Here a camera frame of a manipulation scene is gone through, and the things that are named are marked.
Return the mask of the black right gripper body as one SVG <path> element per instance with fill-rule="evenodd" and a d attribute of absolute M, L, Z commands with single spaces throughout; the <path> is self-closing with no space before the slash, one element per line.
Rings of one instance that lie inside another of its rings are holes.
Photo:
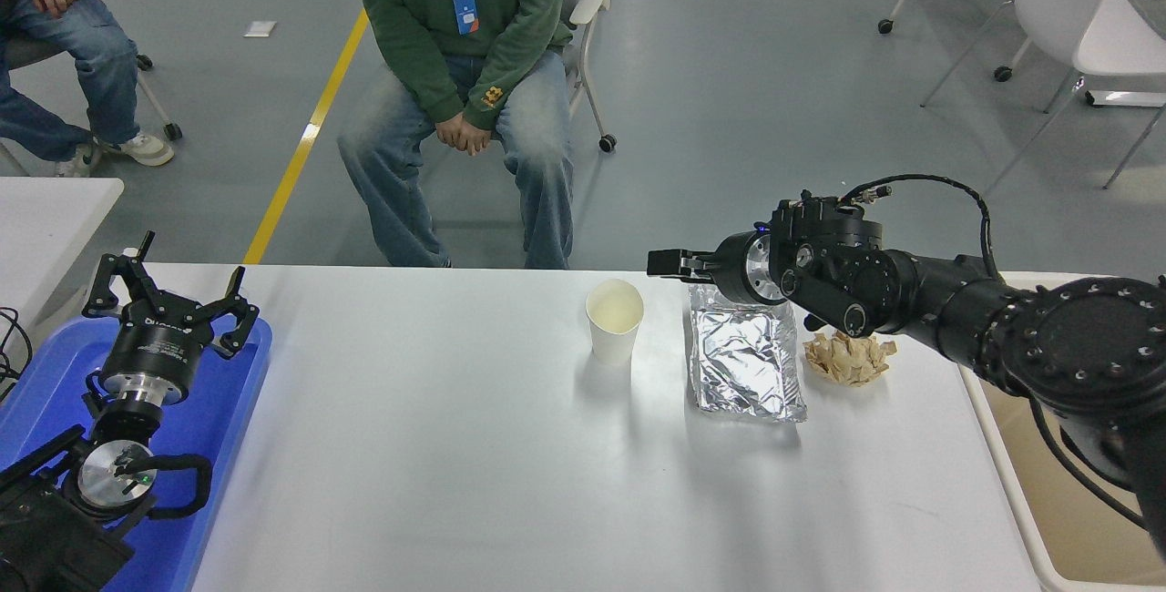
<path fill-rule="evenodd" d="M 712 284 L 721 296 L 736 304 L 756 303 L 746 272 L 749 248 L 754 240 L 754 232 L 737 232 L 722 240 L 705 260 L 705 270 L 711 274 Z"/>

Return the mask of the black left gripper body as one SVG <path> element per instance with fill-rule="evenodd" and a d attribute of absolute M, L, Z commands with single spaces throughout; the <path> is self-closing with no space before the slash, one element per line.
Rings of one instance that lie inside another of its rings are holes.
<path fill-rule="evenodd" d="M 187 393 L 194 385 L 201 355 L 213 339 L 208 320 L 187 325 L 175 301 L 164 301 L 159 315 L 148 301 L 133 301 L 121 312 L 121 327 L 100 369 L 105 392 L 120 393 L 133 379 L 159 379 L 167 393 Z"/>

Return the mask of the person's right hand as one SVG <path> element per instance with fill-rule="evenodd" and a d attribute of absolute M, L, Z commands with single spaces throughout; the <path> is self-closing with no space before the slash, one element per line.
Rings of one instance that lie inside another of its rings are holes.
<path fill-rule="evenodd" d="M 434 124 L 435 135 L 442 141 L 447 147 L 458 149 L 458 151 L 468 153 L 468 155 L 475 156 L 477 151 L 477 138 L 475 133 L 475 127 L 466 126 L 464 115 L 462 112 L 450 117 L 447 120 L 441 120 L 441 122 Z"/>

